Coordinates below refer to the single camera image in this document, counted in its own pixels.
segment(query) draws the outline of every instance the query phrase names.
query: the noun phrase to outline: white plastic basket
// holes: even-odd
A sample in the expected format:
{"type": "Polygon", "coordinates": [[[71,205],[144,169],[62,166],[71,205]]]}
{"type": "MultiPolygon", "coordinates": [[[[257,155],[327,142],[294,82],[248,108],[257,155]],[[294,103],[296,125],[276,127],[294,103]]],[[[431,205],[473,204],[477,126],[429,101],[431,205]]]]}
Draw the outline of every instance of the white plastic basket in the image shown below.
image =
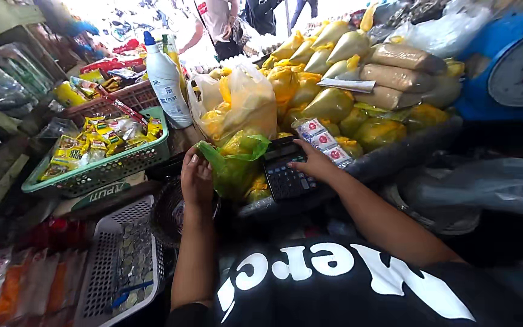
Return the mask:
{"type": "Polygon", "coordinates": [[[163,247],[151,235],[152,292],[144,300],[115,317],[104,312],[104,308],[111,305],[113,300],[112,295],[115,289],[114,276],[117,269],[117,260],[119,259],[118,241],[120,235],[124,232],[122,225],[147,217],[150,214],[152,204],[153,196],[146,196],[98,221],[94,231],[91,253],[88,256],[86,274],[84,275],[84,282],[80,292],[80,301],[76,308],[74,326],[112,326],[147,306],[164,289],[164,282],[168,272],[165,271],[166,267],[163,262],[163,247]]]}

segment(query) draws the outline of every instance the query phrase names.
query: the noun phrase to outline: person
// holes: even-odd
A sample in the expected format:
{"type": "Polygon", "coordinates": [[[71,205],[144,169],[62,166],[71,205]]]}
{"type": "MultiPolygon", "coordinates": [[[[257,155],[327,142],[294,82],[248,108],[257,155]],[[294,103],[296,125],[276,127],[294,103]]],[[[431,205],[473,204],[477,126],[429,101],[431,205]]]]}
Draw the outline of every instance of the person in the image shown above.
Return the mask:
{"type": "Polygon", "coordinates": [[[247,0],[245,12],[248,23],[258,31],[260,35],[275,35],[274,9],[281,0],[247,0]]]}
{"type": "Polygon", "coordinates": [[[294,29],[294,26],[296,25],[296,22],[298,21],[298,17],[300,17],[301,10],[304,9],[304,5],[307,2],[310,4],[310,16],[312,18],[316,18],[316,16],[318,16],[318,0],[297,0],[296,1],[296,11],[294,12],[294,17],[292,17],[292,21],[290,22],[291,30],[294,29]]]}
{"type": "Polygon", "coordinates": [[[242,53],[242,49],[231,37],[231,26],[239,11],[238,0],[196,0],[199,17],[195,17],[195,33],[185,46],[179,49],[179,55],[194,47],[203,36],[203,23],[213,42],[219,60],[225,60],[242,53]]]}
{"type": "Polygon", "coordinates": [[[215,291],[212,168],[198,150],[181,172],[183,235],[166,326],[523,326],[523,301],[415,220],[295,140],[365,239],[318,236],[243,247],[215,291]]]}

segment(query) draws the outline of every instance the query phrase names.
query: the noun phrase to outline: blue bottle cap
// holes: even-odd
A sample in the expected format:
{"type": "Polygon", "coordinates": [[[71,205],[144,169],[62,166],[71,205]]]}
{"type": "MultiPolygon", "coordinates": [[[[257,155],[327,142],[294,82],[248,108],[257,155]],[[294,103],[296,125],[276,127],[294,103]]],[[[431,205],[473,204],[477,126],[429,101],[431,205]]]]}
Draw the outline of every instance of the blue bottle cap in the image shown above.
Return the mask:
{"type": "Polygon", "coordinates": [[[145,45],[153,45],[156,44],[155,39],[152,37],[149,31],[144,32],[145,36],[145,45]]]}

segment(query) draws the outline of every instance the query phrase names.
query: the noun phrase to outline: calculator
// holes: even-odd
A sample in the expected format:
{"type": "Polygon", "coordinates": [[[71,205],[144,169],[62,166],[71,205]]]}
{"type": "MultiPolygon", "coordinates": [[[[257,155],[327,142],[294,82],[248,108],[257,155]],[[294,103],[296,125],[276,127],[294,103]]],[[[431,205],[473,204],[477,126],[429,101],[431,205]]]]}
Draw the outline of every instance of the calculator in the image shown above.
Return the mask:
{"type": "Polygon", "coordinates": [[[290,161],[306,162],[304,150],[294,143],[296,138],[288,136],[272,141],[263,157],[265,176],[276,201],[299,197],[318,187],[313,177],[287,166],[290,161]]]}

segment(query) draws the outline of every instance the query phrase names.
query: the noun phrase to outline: white shirt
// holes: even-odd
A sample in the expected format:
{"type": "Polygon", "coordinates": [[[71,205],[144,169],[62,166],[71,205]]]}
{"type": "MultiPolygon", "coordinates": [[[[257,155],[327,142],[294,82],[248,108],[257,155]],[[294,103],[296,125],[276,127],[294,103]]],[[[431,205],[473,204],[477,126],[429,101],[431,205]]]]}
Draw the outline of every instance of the white shirt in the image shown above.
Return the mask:
{"type": "Polygon", "coordinates": [[[213,41],[227,42],[222,40],[222,35],[223,29],[229,22],[228,0],[194,0],[194,2],[213,41]]]}

